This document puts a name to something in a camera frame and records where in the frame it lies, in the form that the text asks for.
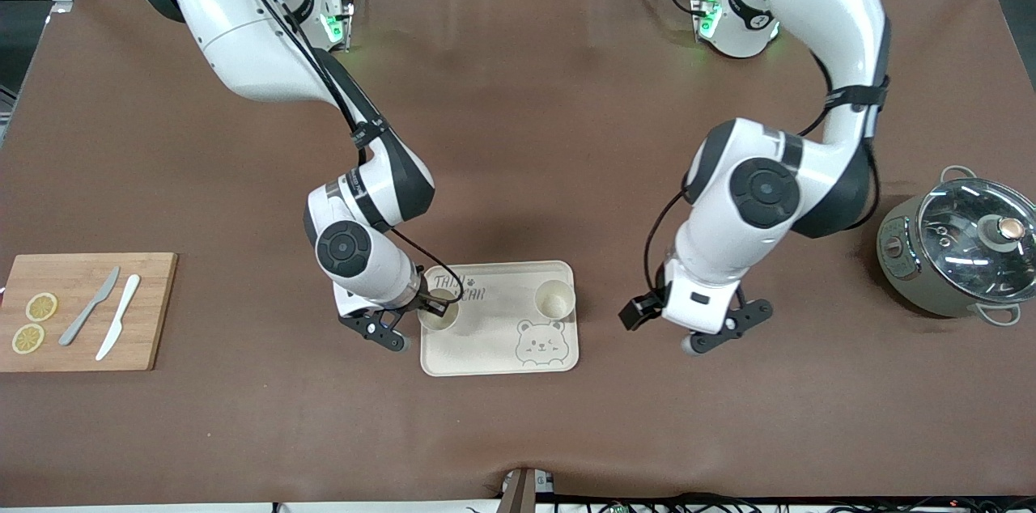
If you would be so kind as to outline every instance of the pot handle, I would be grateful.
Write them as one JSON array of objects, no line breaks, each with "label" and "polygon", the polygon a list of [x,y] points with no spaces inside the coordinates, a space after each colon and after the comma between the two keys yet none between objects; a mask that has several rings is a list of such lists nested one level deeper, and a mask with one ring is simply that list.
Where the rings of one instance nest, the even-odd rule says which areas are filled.
[{"label": "pot handle", "polygon": [[940,183],[945,183],[946,182],[946,174],[949,173],[949,172],[951,172],[951,171],[956,171],[957,173],[963,173],[965,177],[978,177],[978,175],[975,175],[974,171],[972,171],[971,169],[969,169],[969,168],[967,168],[967,167],[965,167],[962,165],[951,165],[950,167],[947,167],[946,169],[944,169],[943,173],[939,174],[939,182]]},{"label": "pot handle", "polygon": [[[1011,305],[1010,307],[987,307],[981,303],[976,303],[969,305],[968,309],[975,313],[976,317],[995,326],[1011,326],[1021,318],[1021,309],[1017,305]],[[1011,318],[1010,320],[1001,322],[990,317],[987,311],[1010,311]]]}]

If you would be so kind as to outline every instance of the pot lid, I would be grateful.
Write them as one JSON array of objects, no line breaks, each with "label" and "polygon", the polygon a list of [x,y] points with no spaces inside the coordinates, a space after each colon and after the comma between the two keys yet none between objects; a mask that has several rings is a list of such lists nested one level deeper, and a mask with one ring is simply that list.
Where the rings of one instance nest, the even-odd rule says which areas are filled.
[{"label": "pot lid", "polygon": [[1025,196],[954,179],[922,200],[918,221],[925,256],[958,289],[1000,304],[1036,295],[1036,211]]}]

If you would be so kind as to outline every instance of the wooden block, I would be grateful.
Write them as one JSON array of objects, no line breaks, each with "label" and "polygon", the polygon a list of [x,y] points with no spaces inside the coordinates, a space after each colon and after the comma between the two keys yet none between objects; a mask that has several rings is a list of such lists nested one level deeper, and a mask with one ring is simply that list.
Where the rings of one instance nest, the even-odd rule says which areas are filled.
[{"label": "wooden block", "polygon": [[[115,266],[120,267],[119,278],[111,294],[93,310],[70,345],[59,345],[61,334],[93,298]],[[0,305],[0,372],[151,369],[175,268],[176,255],[168,252],[16,257]],[[95,361],[130,275],[140,275],[141,280],[122,317],[122,335],[105,359]],[[44,344],[31,353],[20,355],[10,342],[19,327],[31,322],[25,316],[25,306],[40,292],[57,296],[58,310],[38,323],[46,331]]]}]

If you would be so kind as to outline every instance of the gray pot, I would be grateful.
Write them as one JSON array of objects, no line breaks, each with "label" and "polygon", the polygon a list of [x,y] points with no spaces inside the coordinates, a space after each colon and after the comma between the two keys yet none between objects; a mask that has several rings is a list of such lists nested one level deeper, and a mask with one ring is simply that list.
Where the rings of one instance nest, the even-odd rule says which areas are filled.
[{"label": "gray pot", "polygon": [[[947,180],[951,171],[965,177]],[[897,205],[877,232],[882,272],[911,303],[946,317],[1018,322],[1036,296],[1036,207],[960,166],[925,196]],[[991,311],[1007,311],[998,321]]]}]

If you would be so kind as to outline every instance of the knife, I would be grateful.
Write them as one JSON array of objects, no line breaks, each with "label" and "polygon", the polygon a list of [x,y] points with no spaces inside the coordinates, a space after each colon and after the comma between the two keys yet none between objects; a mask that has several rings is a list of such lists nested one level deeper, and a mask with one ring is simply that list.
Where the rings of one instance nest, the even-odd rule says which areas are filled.
[{"label": "knife", "polygon": [[97,357],[94,358],[96,361],[105,359],[108,351],[112,350],[112,346],[115,345],[115,341],[118,340],[119,335],[122,334],[122,315],[126,312],[126,307],[130,306],[130,301],[133,300],[134,292],[137,292],[137,285],[140,284],[140,275],[130,275],[126,279],[126,286],[122,289],[122,298],[119,300],[119,308],[115,311],[115,318],[112,319],[112,326],[108,327],[108,335],[105,336],[105,342],[100,344],[100,350],[97,351]]},{"label": "knife", "polygon": [[58,339],[58,343],[62,345],[70,345],[71,342],[75,341],[76,336],[79,335],[79,330],[83,329],[83,323],[86,322],[86,318],[93,312],[93,307],[96,307],[108,298],[108,295],[112,293],[112,289],[115,288],[115,281],[118,280],[118,278],[119,267],[115,266],[112,268],[112,274],[108,275],[108,279],[105,280],[105,284],[100,285],[100,290],[97,291],[97,294],[93,295],[93,301],[90,301],[86,305],[86,309],[83,309],[82,313],[79,314],[79,317],[77,317],[76,320],[68,325],[68,329],[61,334],[61,339]]}]

